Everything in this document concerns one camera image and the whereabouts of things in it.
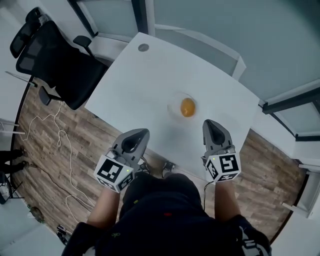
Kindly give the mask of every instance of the mesh backrest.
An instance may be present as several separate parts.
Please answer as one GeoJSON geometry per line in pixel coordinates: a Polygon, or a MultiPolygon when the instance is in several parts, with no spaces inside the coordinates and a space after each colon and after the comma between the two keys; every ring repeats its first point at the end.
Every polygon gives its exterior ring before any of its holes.
{"type": "Polygon", "coordinates": [[[53,88],[63,79],[79,50],[70,46],[61,35],[57,25],[48,21],[42,25],[23,49],[16,70],[35,76],[53,88]]]}
{"type": "Polygon", "coordinates": [[[39,28],[39,22],[27,22],[23,25],[10,44],[10,52],[14,58],[19,57],[22,50],[39,28]]]}

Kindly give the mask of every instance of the person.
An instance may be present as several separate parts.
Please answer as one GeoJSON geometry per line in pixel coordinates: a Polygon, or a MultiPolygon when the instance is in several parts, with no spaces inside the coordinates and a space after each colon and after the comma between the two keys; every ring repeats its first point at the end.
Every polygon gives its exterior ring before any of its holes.
{"type": "Polygon", "coordinates": [[[6,164],[6,162],[17,159],[19,157],[27,157],[27,151],[23,146],[20,149],[14,149],[12,151],[0,151],[0,172],[5,174],[13,174],[20,170],[23,170],[26,166],[29,165],[27,161],[22,161],[15,165],[6,164]]]}
{"type": "Polygon", "coordinates": [[[79,223],[62,256],[232,255],[270,256],[267,237],[241,215],[232,181],[215,184],[215,219],[202,208],[194,183],[172,173],[163,179],[145,164],[129,184],[116,223],[120,194],[104,188],[87,219],[79,223]]]}

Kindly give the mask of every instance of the floor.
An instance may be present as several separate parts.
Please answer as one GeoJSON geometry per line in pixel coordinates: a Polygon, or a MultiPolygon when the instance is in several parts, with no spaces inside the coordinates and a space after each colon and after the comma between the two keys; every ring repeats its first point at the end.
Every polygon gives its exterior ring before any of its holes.
{"type": "MultiPolygon", "coordinates": [[[[20,114],[20,129],[28,131],[29,124],[35,116],[41,118],[56,114],[59,103],[52,101],[44,106],[38,97],[38,88],[31,87],[27,93],[20,114]]],[[[56,117],[57,124],[66,131],[72,144],[72,183],[95,202],[103,188],[93,176],[100,156],[112,145],[120,134],[84,106],[76,111],[65,104],[56,117]]],[[[58,128],[53,117],[45,121],[38,118],[31,126],[27,141],[16,136],[14,147],[24,145],[28,152],[28,161],[49,172],[52,180],[69,193],[87,200],[70,185],[70,145],[66,136],[61,133],[61,146],[58,147],[58,128]]],[[[152,166],[152,172],[159,175],[163,159],[150,150],[146,150],[146,159],[152,166]]],[[[250,130],[240,152],[242,173],[234,180],[236,197],[242,215],[258,230],[271,239],[288,216],[289,211],[281,206],[282,202],[293,204],[301,189],[305,173],[298,164],[284,155],[279,149],[250,130]]],[[[176,168],[176,172],[185,173],[176,168]]],[[[186,175],[199,189],[202,201],[204,186],[207,182],[192,175],[186,175]]],[[[46,224],[56,230],[58,224],[72,231],[77,222],[70,215],[66,206],[68,193],[51,182],[48,175],[34,167],[26,168],[14,175],[15,182],[23,182],[19,193],[31,206],[38,207],[46,224]]],[[[214,185],[206,191],[205,211],[214,217],[214,185]]],[[[78,221],[86,221],[90,212],[82,207],[74,198],[69,197],[69,207],[78,221]]]]}

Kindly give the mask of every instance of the white table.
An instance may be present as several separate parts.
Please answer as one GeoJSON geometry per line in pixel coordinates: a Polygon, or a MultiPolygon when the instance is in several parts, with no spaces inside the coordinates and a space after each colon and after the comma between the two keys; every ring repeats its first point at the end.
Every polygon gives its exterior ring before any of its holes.
{"type": "Polygon", "coordinates": [[[121,132],[150,131],[148,148],[205,179],[202,125],[212,119],[231,134],[236,151],[247,137],[259,99],[238,81],[194,54],[139,33],[121,52],[86,109],[121,132]],[[138,50],[148,44],[145,52],[138,50]],[[173,95],[192,96],[196,115],[179,122],[168,112],[173,95]]]}

